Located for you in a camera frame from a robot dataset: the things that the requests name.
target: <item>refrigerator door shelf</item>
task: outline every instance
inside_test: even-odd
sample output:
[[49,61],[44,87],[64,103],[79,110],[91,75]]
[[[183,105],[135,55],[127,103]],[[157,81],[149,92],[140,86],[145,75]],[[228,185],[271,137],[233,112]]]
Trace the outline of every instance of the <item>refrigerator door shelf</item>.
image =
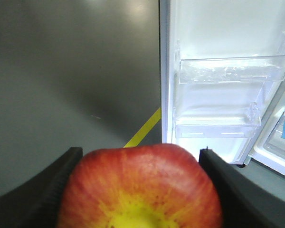
[[176,138],[251,138],[256,125],[176,125]]
[[173,121],[185,125],[260,125],[280,82],[176,84]]
[[285,56],[180,61],[179,83],[283,81]]

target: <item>apple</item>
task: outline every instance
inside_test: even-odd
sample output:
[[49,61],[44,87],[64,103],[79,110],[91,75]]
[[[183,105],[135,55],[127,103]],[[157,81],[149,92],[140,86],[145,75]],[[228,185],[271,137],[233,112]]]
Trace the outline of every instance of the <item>apple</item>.
[[219,228],[211,179],[173,144],[85,155],[64,189],[58,228]]

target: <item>white refrigerator wall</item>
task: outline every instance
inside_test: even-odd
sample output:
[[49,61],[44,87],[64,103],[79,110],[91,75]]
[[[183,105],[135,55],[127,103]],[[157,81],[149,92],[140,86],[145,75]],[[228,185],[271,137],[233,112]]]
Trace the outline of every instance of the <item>white refrigerator wall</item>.
[[169,16],[164,142],[243,163],[285,80],[285,0],[172,0]]

